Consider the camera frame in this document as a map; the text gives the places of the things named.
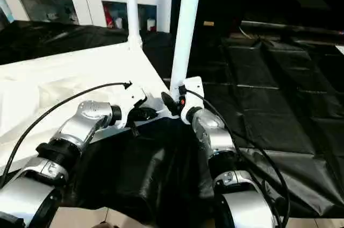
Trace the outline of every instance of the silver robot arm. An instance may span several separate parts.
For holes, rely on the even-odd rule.
[[[125,127],[128,114],[146,98],[131,85],[119,104],[85,101],[51,138],[37,147],[32,158],[0,190],[0,227],[47,227],[62,199],[61,189],[69,173],[96,131],[110,125]]]
[[[201,78],[192,77],[183,82],[178,104],[172,105],[166,94],[162,98],[173,114],[179,112],[181,120],[192,126],[208,155],[215,192],[216,227],[275,227],[272,211],[259,186],[240,163],[224,123],[204,108],[201,98],[188,90],[204,97]]]

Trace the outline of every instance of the white cabinet door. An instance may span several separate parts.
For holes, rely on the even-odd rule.
[[[126,0],[87,0],[87,2],[94,25],[106,27],[109,25],[110,17],[115,26],[118,24],[116,21],[118,18],[125,22],[126,16],[123,16],[123,11],[126,10]],[[141,28],[147,28],[147,25],[152,25],[153,21],[157,31],[169,32],[171,0],[138,0],[138,7]]]
[[[86,0],[6,0],[15,20],[91,25]]]

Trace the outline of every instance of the black tablecloth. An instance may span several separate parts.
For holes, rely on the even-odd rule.
[[[144,52],[168,84],[173,40],[142,33]],[[0,64],[115,44],[127,34],[94,26],[14,22],[0,33]],[[260,40],[209,41],[195,48],[188,76],[200,75],[205,97],[231,126],[277,162],[294,217],[344,217],[344,56],[329,46]],[[190,224],[211,214],[203,152],[190,127],[163,119],[89,147],[65,203],[100,205],[160,225]],[[259,166],[283,210],[277,177],[264,158],[234,138]]]

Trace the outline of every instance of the white pole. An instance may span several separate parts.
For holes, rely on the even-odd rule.
[[[179,98],[178,87],[187,76],[193,29],[195,27],[198,0],[182,0],[174,50],[170,92],[172,98]]]
[[[127,0],[127,14],[129,26],[129,46],[130,48],[137,46],[142,47],[142,40],[139,33],[139,13],[137,0]]]

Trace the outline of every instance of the floor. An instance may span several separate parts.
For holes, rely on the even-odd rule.
[[[120,212],[101,208],[87,210],[81,208],[59,208],[50,228],[91,228],[107,221],[120,228],[150,228]],[[290,218],[287,228],[342,228],[344,219],[298,219]],[[206,222],[203,228],[215,228],[213,220]]]
[[[287,228],[341,228],[344,219],[297,219],[290,218]]]

